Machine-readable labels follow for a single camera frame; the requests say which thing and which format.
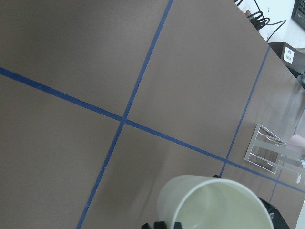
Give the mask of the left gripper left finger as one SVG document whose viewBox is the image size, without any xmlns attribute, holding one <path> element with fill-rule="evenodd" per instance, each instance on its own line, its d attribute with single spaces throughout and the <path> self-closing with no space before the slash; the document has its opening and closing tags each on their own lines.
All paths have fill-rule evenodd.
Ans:
<svg viewBox="0 0 305 229">
<path fill-rule="evenodd" d="M 141 229 L 168 229 L 166 223 L 164 221 L 154 222 L 153 226 L 149 223 L 145 223 L 141 226 Z M 182 225 L 180 222 L 175 222 L 173 229 L 182 229 Z"/>
</svg>

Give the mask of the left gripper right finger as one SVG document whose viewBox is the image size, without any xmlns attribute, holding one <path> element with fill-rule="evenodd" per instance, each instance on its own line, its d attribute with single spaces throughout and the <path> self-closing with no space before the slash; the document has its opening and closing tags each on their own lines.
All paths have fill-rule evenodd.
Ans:
<svg viewBox="0 0 305 229">
<path fill-rule="evenodd" d="M 276 207 L 256 196 L 254 192 L 246 186 L 231 180 L 229 180 L 229 182 L 230 184 L 235 183 L 239 189 L 243 189 L 247 195 L 251 196 L 252 202 L 255 201 L 254 198 L 259 199 L 261 201 L 260 205 L 264 206 L 264 211 L 269 215 L 269 219 L 267 220 L 266 217 L 264 217 L 265 221 L 261 222 L 257 218 L 250 218 L 249 221 L 246 221 L 246 219 L 242 219 L 241 217 L 233 218 L 232 220 L 227 218 L 226 223 L 219 220 L 218 225 L 215 225 L 213 229 L 260 229 L 260 226 L 263 226 L 263 229 L 289 229 L 287 222 Z"/>
</svg>

